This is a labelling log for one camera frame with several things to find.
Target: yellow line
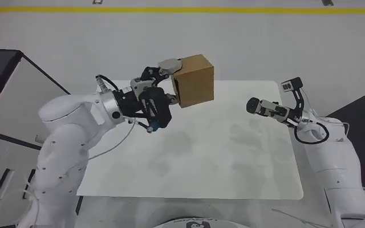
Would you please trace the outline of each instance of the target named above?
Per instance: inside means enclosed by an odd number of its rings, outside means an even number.
[[[365,14],[365,8],[233,8],[233,7],[73,7],[5,6],[0,12],[35,13],[228,13],[228,14]]]

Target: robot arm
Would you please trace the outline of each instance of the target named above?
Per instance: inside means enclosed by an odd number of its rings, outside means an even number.
[[[285,92],[293,92],[297,101],[294,109],[253,97],[247,103],[247,111],[270,116],[294,128],[295,138],[305,145],[310,166],[325,190],[334,228],[365,227],[360,162],[343,124],[336,119],[320,118],[313,110],[303,110],[300,78],[283,82],[281,86]],[[353,219],[359,223],[349,225],[348,221]]]
[[[88,150],[125,119],[134,121],[148,133],[165,128],[172,118],[169,105],[177,100],[157,86],[181,67],[180,60],[165,60],[159,67],[147,67],[141,77],[131,80],[131,86],[123,89],[98,75],[100,92],[61,96],[44,105],[39,116],[51,134],[40,150],[37,169],[29,184],[35,199],[18,227],[74,227],[76,191],[85,174]],[[109,89],[104,81],[115,90]],[[104,123],[96,122],[90,104],[98,109]],[[135,118],[146,119],[147,124]]]

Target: cardboard box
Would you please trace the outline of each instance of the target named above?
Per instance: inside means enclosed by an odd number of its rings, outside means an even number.
[[[214,67],[203,55],[182,58],[182,68],[172,76],[181,108],[214,100]]]

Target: table surface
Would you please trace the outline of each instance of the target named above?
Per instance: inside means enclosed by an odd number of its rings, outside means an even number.
[[[129,81],[115,81],[121,88]],[[159,84],[173,93],[171,81]],[[215,81],[214,101],[181,109],[152,134],[135,126],[91,160],[80,196],[299,200],[303,190],[287,127],[246,111],[251,97],[281,102],[271,81]],[[123,123],[90,156],[117,144]]]

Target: logo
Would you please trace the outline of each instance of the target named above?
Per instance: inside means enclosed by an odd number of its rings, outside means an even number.
[[[188,222],[186,228],[210,228],[210,224],[205,221],[202,221],[201,224],[198,222]]]

